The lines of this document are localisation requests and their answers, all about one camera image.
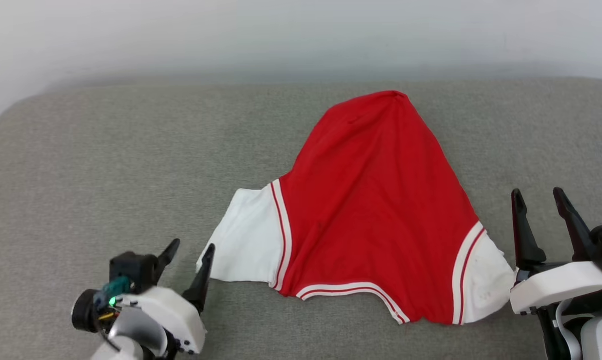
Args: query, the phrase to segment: gray couch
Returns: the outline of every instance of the gray couch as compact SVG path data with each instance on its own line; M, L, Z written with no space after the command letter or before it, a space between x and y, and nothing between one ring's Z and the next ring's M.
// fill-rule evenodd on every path
M440 142L490 237L514 264L509 194L519 187L550 260L571 247L560 186L602 223L602 81L87 88L23 100L0 118L0 358L85 359L73 330L84 289L123 251L182 239L162 286L183 290L238 188L286 173L328 107L395 89ZM212 281L202 359L542 359L533 316L509 305L464 326L397 325L376 296L283 298Z

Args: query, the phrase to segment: cable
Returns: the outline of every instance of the cable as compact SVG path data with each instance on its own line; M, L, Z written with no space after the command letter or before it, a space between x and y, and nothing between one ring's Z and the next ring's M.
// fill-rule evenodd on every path
M109 346L111 346L112 349L114 349L117 353L121 352L121 348L116 346L116 344L114 344L108 337L107 334L105 333L105 330L103 330L103 328L100 326L100 320L97 317L97 310L96 308L94 308L92 310L92 319L94 321L94 326L96 328L96 330L100 333L101 337L103 338L103 340L105 342L107 342L107 344Z
M114 312L111 312L109 314L102 315L101 317L99 317L99 321L104 321L105 319L110 319L111 317L114 316L114 314L115 314Z

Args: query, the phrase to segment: white stripe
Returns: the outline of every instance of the white stripe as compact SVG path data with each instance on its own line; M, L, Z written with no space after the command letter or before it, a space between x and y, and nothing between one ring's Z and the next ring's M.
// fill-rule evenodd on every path
M287 217L287 209L285 209L285 201L283 201L283 193L281 192L281 183L278 179L272 182L274 186L274 194L276 196L276 202L278 203L278 210L281 212L281 222L283 223L283 234L285 235L285 253L283 254L283 263L281 269L278 271L278 284L276 285L276 291L280 291L283 287L283 278L285 278L285 272L287 267L290 265L290 256L292 255L292 230L290 229L290 220Z
M472 247L472 242L476 239L476 236L483 230L481 222L474 224L470 232L467 233L463 243L456 254L456 261L454 262L454 271L452 272L452 298L454 299L454 314L452 315L452 324L459 324L459 316L461 315L461 276L463 276L463 265L467 258L468 251Z
M375 294L387 306L387 309L390 311L390 314L394 318L396 322L399 324L404 324L405 322L409 322L407 316L403 313L403 310L392 300L392 298L387 294L387 292L383 291L378 285L372 284L371 282L351 282L349 284L342 285L311 285L305 287L301 291L296 294L296 297L305 301L310 297L314 296L348 296L351 294L357 293L370 293Z

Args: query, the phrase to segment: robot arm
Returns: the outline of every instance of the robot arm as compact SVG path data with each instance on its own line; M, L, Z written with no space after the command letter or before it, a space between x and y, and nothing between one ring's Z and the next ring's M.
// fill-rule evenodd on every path
M582 329L602 317L602 226L589 230L562 189L554 188L559 215L565 220L573 262L546 262L527 223L523 197L512 191L512 220L516 254L516 282L510 291L513 312L538 316L549 359L581 359L601 349L586 343Z
M158 287L180 241L159 256L122 253L110 261L110 282L102 290L86 290L72 311L77 330L100 333L104 344L92 356L104 359L165 359L176 353L199 354L205 343L200 319L214 259L214 245L189 289L179 295Z

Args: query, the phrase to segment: white wall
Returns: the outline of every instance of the white wall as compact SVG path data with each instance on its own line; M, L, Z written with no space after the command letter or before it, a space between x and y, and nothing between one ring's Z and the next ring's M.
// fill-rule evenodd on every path
M602 0L0 0L0 113L162 78L530 75L602 78Z

